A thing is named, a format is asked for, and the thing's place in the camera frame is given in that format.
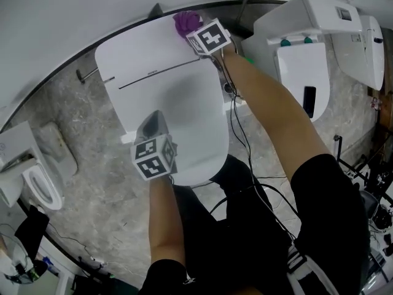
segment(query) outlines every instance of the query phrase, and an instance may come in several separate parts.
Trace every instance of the person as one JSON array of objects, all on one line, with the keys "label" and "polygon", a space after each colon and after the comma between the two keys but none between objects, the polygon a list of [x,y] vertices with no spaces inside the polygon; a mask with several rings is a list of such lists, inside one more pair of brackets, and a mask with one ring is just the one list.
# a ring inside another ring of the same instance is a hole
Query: person
[{"label": "person", "polygon": [[[232,47],[223,54],[216,58],[268,133],[290,181],[302,222],[295,247],[335,288],[327,291],[309,274],[299,281],[303,292],[360,294],[370,235],[359,191],[289,91]],[[297,294],[288,279],[292,240],[249,167],[229,155],[211,181],[228,198],[225,221],[217,222],[191,188],[172,185],[167,177],[150,182],[152,264],[139,293]]]}]

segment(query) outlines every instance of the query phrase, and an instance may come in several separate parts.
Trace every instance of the purple object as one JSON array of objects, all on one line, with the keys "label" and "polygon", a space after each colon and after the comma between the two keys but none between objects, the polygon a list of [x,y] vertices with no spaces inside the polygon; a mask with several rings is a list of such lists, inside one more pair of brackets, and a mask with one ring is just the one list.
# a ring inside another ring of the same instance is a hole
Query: purple object
[{"label": "purple object", "polygon": [[182,11],[174,15],[175,27],[177,33],[184,39],[186,35],[196,31],[203,25],[201,17],[194,11]]}]

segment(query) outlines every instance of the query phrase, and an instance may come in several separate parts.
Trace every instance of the concrete floor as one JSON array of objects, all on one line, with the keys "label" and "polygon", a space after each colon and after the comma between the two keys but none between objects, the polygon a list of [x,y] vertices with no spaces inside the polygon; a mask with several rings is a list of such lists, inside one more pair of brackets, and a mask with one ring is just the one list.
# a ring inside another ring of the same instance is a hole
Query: concrete floor
[{"label": "concrete floor", "polygon": [[[271,5],[247,7],[244,25],[272,9]],[[214,18],[224,14],[236,16],[238,7],[204,10]],[[328,108],[314,125],[332,152],[333,136],[344,138],[344,159],[354,163],[361,153],[368,154],[376,114],[366,86],[343,74],[336,62],[330,36],[326,39],[331,94]],[[140,287],[150,264],[147,238],[149,202],[147,183],[134,169],[130,151],[120,142],[125,132],[117,118],[99,74],[82,85],[75,71],[85,74],[96,68],[94,50],[78,58],[38,90],[18,111],[10,125],[29,120],[39,136],[40,126],[54,121],[74,154],[79,171],[67,184],[65,203],[60,211],[49,211],[50,222],[63,236],[76,238],[87,245],[91,254],[108,263],[104,269],[116,277]],[[256,176],[282,176],[283,171],[275,150],[253,115],[244,116],[241,124],[248,135]],[[229,153],[246,161],[246,151],[230,131]],[[286,179],[268,179],[267,183],[281,189],[294,202]],[[211,209],[224,193],[215,185],[195,189],[197,196]],[[300,221],[281,198],[270,191],[268,196],[280,220],[295,235]],[[28,201],[31,192],[23,192]],[[214,212],[217,219],[225,217],[225,205]],[[52,237],[71,255],[89,262],[83,247],[72,240]],[[97,264],[90,261],[93,267]]]}]

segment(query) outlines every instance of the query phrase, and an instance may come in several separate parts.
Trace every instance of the forearm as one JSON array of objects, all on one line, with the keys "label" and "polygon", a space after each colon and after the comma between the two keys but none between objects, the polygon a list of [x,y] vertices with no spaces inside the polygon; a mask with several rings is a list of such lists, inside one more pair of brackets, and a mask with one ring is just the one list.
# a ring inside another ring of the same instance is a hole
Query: forearm
[{"label": "forearm", "polygon": [[318,154],[329,153],[303,108],[278,81],[232,51],[224,55],[232,81],[267,131],[289,179]]},{"label": "forearm", "polygon": [[6,247],[6,243],[4,242],[4,240],[2,239],[2,236],[0,236],[0,250],[3,250],[3,252],[5,254],[7,254],[7,247]]},{"label": "forearm", "polygon": [[149,241],[152,263],[172,259],[185,264],[182,222],[169,179],[150,182]]}]

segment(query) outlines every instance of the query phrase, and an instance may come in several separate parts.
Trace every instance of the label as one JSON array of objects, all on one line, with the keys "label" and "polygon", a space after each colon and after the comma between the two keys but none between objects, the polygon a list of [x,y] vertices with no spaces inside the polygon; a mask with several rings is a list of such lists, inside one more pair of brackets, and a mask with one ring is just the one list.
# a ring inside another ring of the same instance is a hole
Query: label
[{"label": "label", "polygon": [[353,34],[351,35],[352,42],[362,42],[362,39],[360,38],[359,34]]}]

